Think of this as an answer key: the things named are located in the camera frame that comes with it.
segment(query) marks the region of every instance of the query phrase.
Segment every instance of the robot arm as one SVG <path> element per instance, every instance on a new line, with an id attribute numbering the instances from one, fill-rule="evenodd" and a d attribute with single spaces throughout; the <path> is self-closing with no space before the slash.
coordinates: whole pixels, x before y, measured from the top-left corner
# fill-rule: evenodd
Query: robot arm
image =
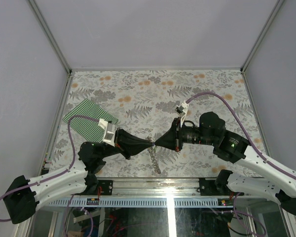
<path id="1" fill-rule="evenodd" d="M 218 158 L 249 168 L 264 177 L 249 178 L 222 170 L 215 182 L 221 193 L 232 191 L 260 196 L 296 215 L 296 171 L 260 151 L 257 153 L 247 139 L 226 130 L 225 121 L 215 113 L 202 114 L 199 127 L 191 121 L 182 123 L 181 118 L 176 118 L 171 128 L 155 142 L 157 146 L 177 152 L 184 143 L 213 146 L 213 153 Z"/>
<path id="2" fill-rule="evenodd" d="M 105 130 L 102 143 L 84 142 L 78 152 L 79 159 L 73 164 L 53 172 L 26 179 L 24 175 L 17 177 L 6 194 L 15 189 L 18 191 L 3 198 L 13 224 L 21 223 L 30 218 L 46 204 L 72 194 L 93 195 L 98 187 L 95 176 L 106 164 L 103 159 L 122 154 L 130 159 L 153 143 L 135 137 L 123 129 L 106 121 L 99 125 Z"/>
<path id="3" fill-rule="evenodd" d="M 186 115 L 187 104 L 176 109 Z M 215 113 L 208 112 L 200 117 L 199 127 L 185 116 L 175 118 L 171 128 L 155 144 L 137 138 L 123 129 L 104 120 L 99 125 L 105 130 L 103 143 L 85 142 L 74 164 L 46 175 L 26 180 L 16 178 L 3 198 L 13 224 L 30 218 L 37 210 L 49 202 L 71 194 L 94 194 L 98 186 L 95 174 L 106 164 L 103 158 L 122 154 L 130 159 L 153 145 L 179 152 L 184 143 L 213 146 L 213 153 L 219 158 L 247 167 L 264 178 L 250 178 L 222 170 L 215 181 L 222 194 L 245 192 L 267 198 L 280 204 L 289 213 L 296 215 L 296 171 L 263 155 L 266 160 L 250 146 L 242 136 L 225 129 L 225 121 Z"/>

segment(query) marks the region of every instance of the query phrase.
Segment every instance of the striped towel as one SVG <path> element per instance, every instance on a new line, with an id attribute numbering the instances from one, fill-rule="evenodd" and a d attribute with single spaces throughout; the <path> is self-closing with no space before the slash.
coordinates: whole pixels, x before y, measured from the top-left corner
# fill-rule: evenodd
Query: striped towel
<path id="1" fill-rule="evenodd" d="M 73 115 L 84 115 L 94 119 L 104 119 L 112 121 L 113 124 L 118 122 L 118 119 L 105 112 L 99 105 L 85 99 L 72 111 L 64 116 L 63 121 L 68 123 Z M 88 142 L 101 142 L 104 135 L 104 130 L 98 126 L 97 122 L 89 121 L 85 118 L 74 118 L 70 122 L 70 127 L 80 134 Z"/>

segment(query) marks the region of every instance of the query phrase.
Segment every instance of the gray wall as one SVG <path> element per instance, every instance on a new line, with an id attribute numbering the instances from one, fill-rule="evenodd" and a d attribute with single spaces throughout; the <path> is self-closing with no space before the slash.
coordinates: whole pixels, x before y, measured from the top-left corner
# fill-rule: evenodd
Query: gray wall
<path id="1" fill-rule="evenodd" d="M 286 1 L 246 75 L 273 158 L 296 170 L 296 0 Z"/>
<path id="2" fill-rule="evenodd" d="M 37 0 L 72 68 L 237 67 L 277 0 Z"/>
<path id="3" fill-rule="evenodd" d="M 0 196 L 17 176 L 37 175 L 65 80 L 26 1 L 0 1 Z M 0 237 L 14 227 L 0 223 Z"/>

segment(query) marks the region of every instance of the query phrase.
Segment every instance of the red wire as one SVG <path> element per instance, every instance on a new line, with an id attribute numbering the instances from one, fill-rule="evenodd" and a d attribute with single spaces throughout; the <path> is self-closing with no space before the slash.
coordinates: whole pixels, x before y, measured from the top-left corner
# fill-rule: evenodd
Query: red wire
<path id="1" fill-rule="evenodd" d="M 231 200 L 232 200 L 232 198 L 233 198 L 233 195 L 234 195 L 234 192 L 231 192 L 231 194 L 230 194 L 230 197 L 229 197 L 229 201 L 231 201 Z"/>
<path id="2" fill-rule="evenodd" d="M 99 202 L 100 202 L 101 192 L 102 192 L 102 187 L 99 186 L 99 187 L 98 187 L 98 200 L 99 200 Z"/>

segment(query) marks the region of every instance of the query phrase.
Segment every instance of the floral tablecloth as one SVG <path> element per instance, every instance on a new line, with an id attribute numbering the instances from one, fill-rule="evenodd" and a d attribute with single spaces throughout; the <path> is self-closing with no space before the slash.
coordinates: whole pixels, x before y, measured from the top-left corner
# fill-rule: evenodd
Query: floral tablecloth
<path id="1" fill-rule="evenodd" d="M 146 138 L 159 138 L 177 114 L 173 106 L 191 95 L 212 91 L 223 96 L 235 110 L 244 127 L 262 151 L 257 122 L 239 70 L 189 71 L 105 71 L 75 72 L 64 115 L 85 98 L 99 104 L 119 119 L 118 126 Z M 214 96 L 202 96 L 190 103 L 186 120 L 198 125 L 202 113 L 213 111 L 226 121 L 226 129 L 244 136 L 227 107 Z M 84 139 L 72 131 L 76 153 Z M 107 164 L 98 177 L 216 177 L 221 169 L 246 176 L 254 172 L 225 162 L 209 146 L 184 144 L 179 153 L 157 147 L 161 174 L 154 172 L 147 150 L 126 160 L 122 155 L 105 158 Z M 69 164 L 72 149 L 67 125 L 62 121 L 56 140 L 51 170 Z"/>

